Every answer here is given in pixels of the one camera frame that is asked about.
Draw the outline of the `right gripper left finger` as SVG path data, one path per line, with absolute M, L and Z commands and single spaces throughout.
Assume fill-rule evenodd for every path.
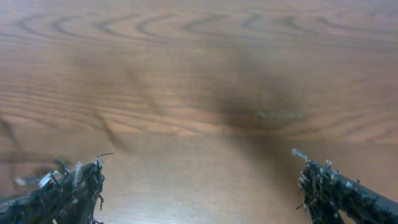
M 104 202 L 101 196 L 103 161 L 82 165 L 66 171 L 61 178 L 49 172 L 39 182 L 39 188 L 28 194 L 1 200 L 2 224 L 92 224 L 96 203 Z

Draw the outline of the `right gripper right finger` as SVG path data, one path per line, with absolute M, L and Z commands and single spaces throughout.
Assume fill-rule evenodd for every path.
M 397 224 L 397 202 L 332 169 L 330 160 L 321 164 L 298 149 L 292 149 L 292 154 L 305 161 L 298 186 L 312 223 L 344 224 L 343 211 L 357 224 Z

